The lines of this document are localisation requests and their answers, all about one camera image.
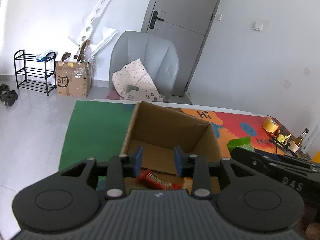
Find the floor tile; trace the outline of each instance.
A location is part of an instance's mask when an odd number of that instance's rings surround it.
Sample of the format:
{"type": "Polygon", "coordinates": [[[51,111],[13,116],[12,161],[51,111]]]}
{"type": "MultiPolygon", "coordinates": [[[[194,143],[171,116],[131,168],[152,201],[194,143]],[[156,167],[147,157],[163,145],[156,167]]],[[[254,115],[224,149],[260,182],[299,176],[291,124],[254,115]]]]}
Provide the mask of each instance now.
{"type": "Polygon", "coordinates": [[[21,190],[43,178],[61,116],[22,101],[15,104],[16,110],[0,121],[0,185],[21,190]]]}
{"type": "Polygon", "coordinates": [[[105,97],[108,95],[109,89],[103,88],[103,87],[92,87],[88,98],[89,99],[105,99],[105,97]]]}
{"type": "Polygon", "coordinates": [[[0,231],[4,239],[11,239],[20,231],[11,208],[16,193],[12,189],[0,186],[0,231]]]}
{"type": "Polygon", "coordinates": [[[48,177],[56,173],[59,168],[62,147],[67,129],[68,123],[62,122],[50,152],[49,160],[47,162],[46,170],[44,172],[44,177],[48,177]]]}

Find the slipper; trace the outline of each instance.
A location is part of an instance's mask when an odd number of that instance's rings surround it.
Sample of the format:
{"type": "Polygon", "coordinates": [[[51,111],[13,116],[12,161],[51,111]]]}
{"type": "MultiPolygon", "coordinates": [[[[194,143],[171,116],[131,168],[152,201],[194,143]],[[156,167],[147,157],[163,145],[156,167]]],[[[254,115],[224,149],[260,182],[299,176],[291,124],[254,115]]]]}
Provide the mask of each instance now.
{"type": "Polygon", "coordinates": [[[11,90],[9,93],[8,93],[8,96],[4,102],[4,105],[5,106],[12,106],[15,101],[18,99],[18,94],[16,93],[15,90],[11,90]]]}
{"type": "Polygon", "coordinates": [[[10,94],[16,94],[16,91],[15,90],[7,90],[5,93],[3,93],[2,95],[0,95],[0,100],[1,101],[6,101],[7,97],[10,95],[10,94]]]}
{"type": "Polygon", "coordinates": [[[10,87],[7,84],[1,84],[1,86],[0,86],[1,91],[8,91],[9,89],[10,89],[10,87]]]}

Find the yellow object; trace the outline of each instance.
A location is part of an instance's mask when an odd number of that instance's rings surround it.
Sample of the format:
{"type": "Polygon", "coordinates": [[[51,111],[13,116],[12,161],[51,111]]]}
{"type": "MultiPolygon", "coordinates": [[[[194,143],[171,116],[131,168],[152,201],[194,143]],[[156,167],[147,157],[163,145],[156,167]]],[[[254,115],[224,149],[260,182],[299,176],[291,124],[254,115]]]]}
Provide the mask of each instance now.
{"type": "Polygon", "coordinates": [[[279,125],[276,123],[276,121],[274,121],[271,118],[267,118],[264,122],[264,124],[262,125],[262,127],[267,131],[267,132],[271,132],[274,133],[278,128],[279,125]]]}
{"type": "Polygon", "coordinates": [[[320,151],[318,151],[316,156],[313,157],[312,161],[315,163],[320,163],[320,151]]]}
{"type": "Polygon", "coordinates": [[[183,178],[183,183],[181,184],[182,189],[187,189],[189,193],[191,194],[192,191],[192,183],[193,179],[192,178],[183,178]]]}
{"type": "Polygon", "coordinates": [[[279,134],[277,137],[277,141],[282,143],[283,145],[287,145],[288,139],[291,137],[292,134],[284,136],[283,134],[279,134]]]}

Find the open cardboard box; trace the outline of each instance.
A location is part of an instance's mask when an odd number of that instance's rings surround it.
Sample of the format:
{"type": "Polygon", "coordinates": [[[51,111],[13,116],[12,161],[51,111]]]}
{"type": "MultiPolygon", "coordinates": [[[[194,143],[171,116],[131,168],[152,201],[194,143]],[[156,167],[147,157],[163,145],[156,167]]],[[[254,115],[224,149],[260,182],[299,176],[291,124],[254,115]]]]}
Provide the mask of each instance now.
{"type": "MultiPolygon", "coordinates": [[[[133,154],[143,147],[142,168],[151,169],[160,178],[182,183],[176,174],[173,148],[180,145],[185,153],[204,156],[208,162],[219,162],[221,152],[212,125],[184,113],[150,103],[135,106],[122,153],[133,154]]],[[[220,191],[217,178],[211,178],[212,191],[220,191]]],[[[126,191],[143,187],[132,178],[126,178],[126,191]]]]}

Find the amber liquid bottle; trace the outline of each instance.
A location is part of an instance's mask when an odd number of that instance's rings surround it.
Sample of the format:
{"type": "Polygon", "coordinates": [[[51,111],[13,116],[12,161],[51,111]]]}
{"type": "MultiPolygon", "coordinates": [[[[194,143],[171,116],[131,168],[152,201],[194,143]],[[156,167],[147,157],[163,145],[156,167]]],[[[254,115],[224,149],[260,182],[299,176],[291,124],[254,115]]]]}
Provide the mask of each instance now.
{"type": "Polygon", "coordinates": [[[294,153],[296,151],[298,151],[298,149],[301,147],[302,145],[302,140],[303,138],[306,136],[306,134],[309,132],[309,130],[307,128],[305,128],[305,130],[303,131],[303,133],[295,138],[293,141],[291,141],[289,149],[292,150],[294,153]]]}

